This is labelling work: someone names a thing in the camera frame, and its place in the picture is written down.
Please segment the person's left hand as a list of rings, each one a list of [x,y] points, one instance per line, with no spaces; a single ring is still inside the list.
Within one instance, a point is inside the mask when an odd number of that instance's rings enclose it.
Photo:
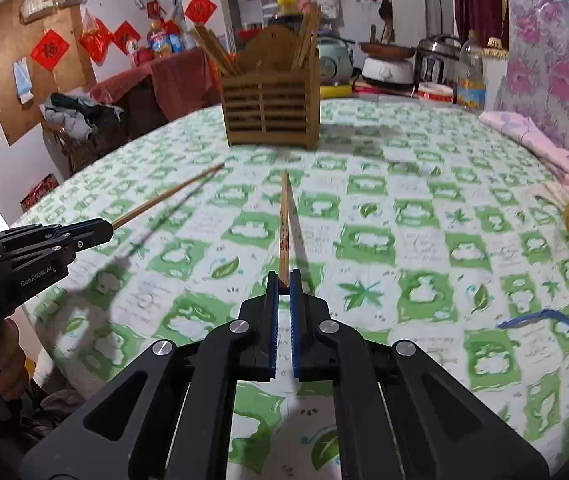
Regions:
[[[6,318],[0,325],[0,396],[5,401],[18,400],[26,391],[30,376],[25,364],[18,326]]]

